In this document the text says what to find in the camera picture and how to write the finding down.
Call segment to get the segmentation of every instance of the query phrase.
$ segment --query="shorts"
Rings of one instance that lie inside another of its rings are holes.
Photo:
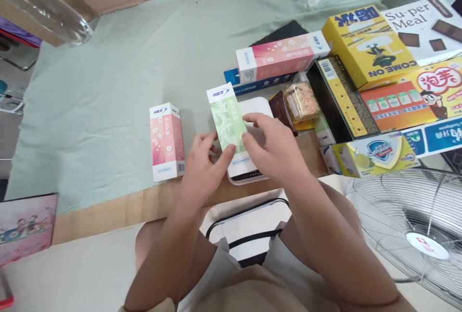
[[[230,255],[225,237],[216,246],[217,251],[210,265],[197,285],[179,302],[177,312],[192,311],[198,302],[224,286],[231,276],[242,269]],[[298,260],[279,235],[270,240],[263,267],[282,281],[308,311],[339,311],[324,279]]]

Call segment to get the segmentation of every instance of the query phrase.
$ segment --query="pink toothpaste box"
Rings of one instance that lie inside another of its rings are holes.
[[[306,70],[330,50],[321,31],[237,50],[241,84]]]
[[[154,182],[184,174],[184,147],[180,112],[171,103],[149,109]]]

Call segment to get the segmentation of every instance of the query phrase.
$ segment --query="green toothpaste box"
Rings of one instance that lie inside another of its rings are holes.
[[[247,132],[241,110],[231,83],[207,90],[210,109],[218,132],[221,149],[236,145],[236,153],[228,167],[230,177],[257,169],[242,142],[242,133]]]

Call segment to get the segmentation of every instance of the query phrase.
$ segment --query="cartoon character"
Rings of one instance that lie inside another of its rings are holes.
[[[448,118],[448,109],[443,106],[443,97],[432,91],[422,91],[420,95],[424,99],[425,103],[430,106],[430,109],[433,111],[433,114],[438,120]]]
[[[37,220],[37,215],[33,215],[29,222],[27,223],[27,233],[28,234],[33,234],[36,232],[36,220]]]
[[[378,48],[378,44],[374,43],[372,46],[368,45],[367,47],[371,49],[371,51],[368,51],[367,53],[370,55],[374,55],[374,63],[372,66],[381,66],[383,67],[389,67],[392,65],[393,61],[396,60],[396,56],[389,56],[385,55],[385,49]]]

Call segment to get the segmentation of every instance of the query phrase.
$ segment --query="chocolate bar picture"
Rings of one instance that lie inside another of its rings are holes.
[[[406,46],[414,48],[420,47],[420,39],[418,34],[398,32],[398,37]]]
[[[438,20],[432,27],[432,30],[462,43],[462,28],[460,27],[451,25],[443,20]]]
[[[432,46],[433,51],[446,50],[446,45],[444,45],[444,42],[442,39],[432,39],[432,40],[429,40],[428,42]]]

